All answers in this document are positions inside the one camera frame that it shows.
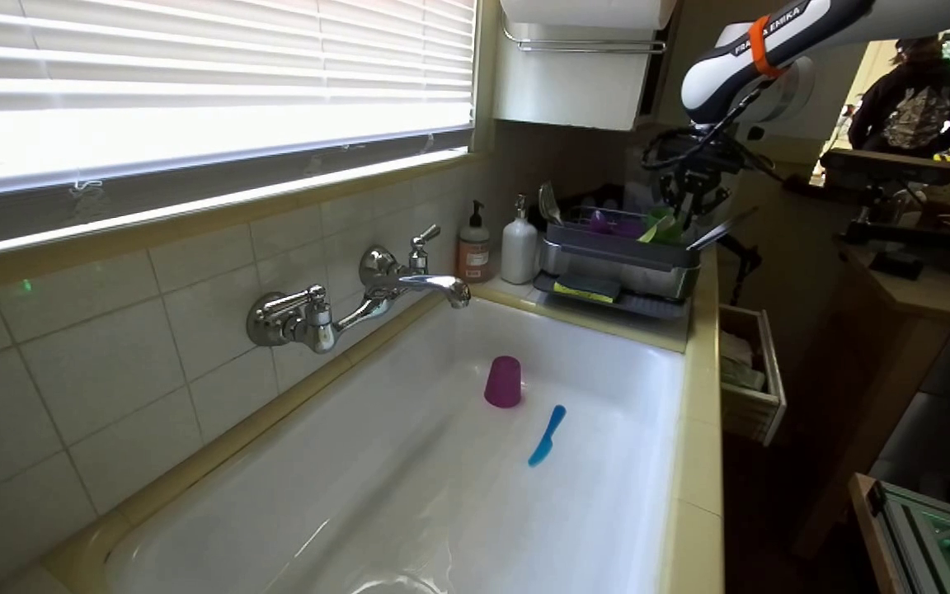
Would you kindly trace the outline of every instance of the tiled wall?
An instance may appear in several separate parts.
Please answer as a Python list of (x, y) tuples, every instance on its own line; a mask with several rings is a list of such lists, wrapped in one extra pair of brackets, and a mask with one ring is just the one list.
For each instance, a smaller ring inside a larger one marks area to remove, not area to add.
[(450, 270), (472, 199), (497, 199), (492, 212), (504, 212), (556, 167), (564, 188), (595, 184), (596, 163), (609, 163), (604, 149), (569, 163), (591, 142), (601, 138), (504, 130), (489, 163), (5, 283), (0, 578), (331, 361), (250, 347), (244, 312), (257, 294), (328, 283), (344, 318), (360, 304), (360, 251), (379, 240), (405, 255), (409, 235), (434, 221), (443, 224), (434, 268)]

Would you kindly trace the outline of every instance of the bottle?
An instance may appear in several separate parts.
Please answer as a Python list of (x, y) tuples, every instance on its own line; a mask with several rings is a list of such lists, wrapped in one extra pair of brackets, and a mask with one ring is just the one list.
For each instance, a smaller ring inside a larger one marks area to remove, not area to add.
[(524, 199), (516, 202), (516, 212), (502, 238), (502, 279), (527, 283), (534, 279), (538, 227), (527, 224)]
[(479, 283), (489, 276), (489, 230), (482, 227), (479, 208), (482, 204), (474, 202), (468, 224), (454, 238), (454, 273), (468, 283)]

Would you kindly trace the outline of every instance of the window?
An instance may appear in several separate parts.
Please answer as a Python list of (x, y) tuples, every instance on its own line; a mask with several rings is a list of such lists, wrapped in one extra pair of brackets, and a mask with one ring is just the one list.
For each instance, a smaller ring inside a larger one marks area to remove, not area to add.
[(472, 88), (474, 0), (0, 0), (0, 240), (454, 156)]

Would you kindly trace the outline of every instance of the window blind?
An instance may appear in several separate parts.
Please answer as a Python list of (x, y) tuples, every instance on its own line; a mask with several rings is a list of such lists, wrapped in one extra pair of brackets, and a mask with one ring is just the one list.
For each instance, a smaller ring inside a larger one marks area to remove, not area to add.
[(0, 0), (0, 193), (458, 144), (472, 62), (474, 0)]

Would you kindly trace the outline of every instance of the faucet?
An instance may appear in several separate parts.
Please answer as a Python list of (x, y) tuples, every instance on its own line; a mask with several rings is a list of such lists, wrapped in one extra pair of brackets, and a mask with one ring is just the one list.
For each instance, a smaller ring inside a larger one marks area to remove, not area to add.
[(285, 347), (285, 344), (308, 344), (313, 354), (328, 354), (337, 347), (337, 332), (360, 320), (384, 318), (403, 289), (443, 289), (453, 308), (467, 308), (472, 289), (467, 279), (453, 273), (428, 273), (428, 251), (425, 240), (439, 238), (439, 224), (425, 227), (409, 240), (409, 260), (401, 260), (373, 244), (360, 260), (360, 279), (368, 286), (362, 304), (333, 320), (328, 304), (328, 289), (310, 283), (298, 294), (270, 289), (257, 297), (248, 309), (248, 337), (257, 347)]
[(313, 354), (337, 347), (337, 325), (328, 289), (310, 283), (298, 294), (265, 294), (248, 309), (248, 337), (257, 347), (308, 344)]
[(434, 224), (424, 235), (409, 238), (405, 268), (401, 268), (401, 260), (385, 246), (379, 244), (368, 246), (360, 260), (360, 279), (368, 286), (362, 304), (344, 320), (337, 320), (337, 329), (347, 329), (360, 320), (384, 318), (403, 289), (443, 289), (453, 308), (467, 308), (472, 299), (468, 283), (453, 273), (428, 270), (434, 259), (425, 244), (439, 238), (439, 230), (443, 227)]

